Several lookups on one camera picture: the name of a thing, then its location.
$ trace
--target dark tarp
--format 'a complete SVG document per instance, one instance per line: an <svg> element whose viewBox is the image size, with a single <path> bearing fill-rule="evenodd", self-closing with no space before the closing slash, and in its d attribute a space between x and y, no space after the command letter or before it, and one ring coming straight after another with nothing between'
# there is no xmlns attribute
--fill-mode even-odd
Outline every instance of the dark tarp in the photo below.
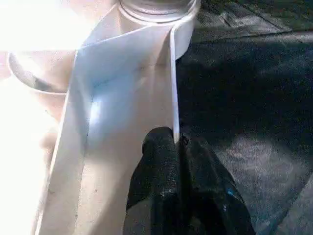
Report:
<svg viewBox="0 0 313 235"><path fill-rule="evenodd" d="M257 234L312 234L313 33L214 41L227 30L204 28L177 61L181 125L232 173Z"/></svg>

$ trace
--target white duct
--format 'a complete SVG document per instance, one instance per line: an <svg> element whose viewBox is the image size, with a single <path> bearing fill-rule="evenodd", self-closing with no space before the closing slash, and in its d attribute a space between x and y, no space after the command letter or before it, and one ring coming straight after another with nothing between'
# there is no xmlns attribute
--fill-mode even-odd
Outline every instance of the white duct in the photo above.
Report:
<svg viewBox="0 0 313 235"><path fill-rule="evenodd" d="M121 0L123 8L133 17L156 23L178 20L196 4L195 0Z"/></svg>

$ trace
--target black glove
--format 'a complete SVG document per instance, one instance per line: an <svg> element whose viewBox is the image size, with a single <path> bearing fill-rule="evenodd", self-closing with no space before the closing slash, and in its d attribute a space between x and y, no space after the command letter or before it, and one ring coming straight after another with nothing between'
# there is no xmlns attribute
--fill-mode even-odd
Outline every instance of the black glove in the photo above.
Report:
<svg viewBox="0 0 313 235"><path fill-rule="evenodd" d="M124 235L254 235L234 180L208 143L167 127L145 138L133 173Z"/></svg>

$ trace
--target white plastic container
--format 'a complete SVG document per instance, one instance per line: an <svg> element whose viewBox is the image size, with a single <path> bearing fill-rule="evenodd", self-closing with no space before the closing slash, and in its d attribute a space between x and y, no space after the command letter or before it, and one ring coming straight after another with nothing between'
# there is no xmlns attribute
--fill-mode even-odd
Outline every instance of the white plastic container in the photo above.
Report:
<svg viewBox="0 0 313 235"><path fill-rule="evenodd" d="M42 80L38 79L30 72L24 71L12 53L8 55L8 66L11 75L16 78L17 81L20 81L20 85L24 86L53 118L60 121L66 91L56 90L54 87L51 87L50 84L43 83Z"/></svg>

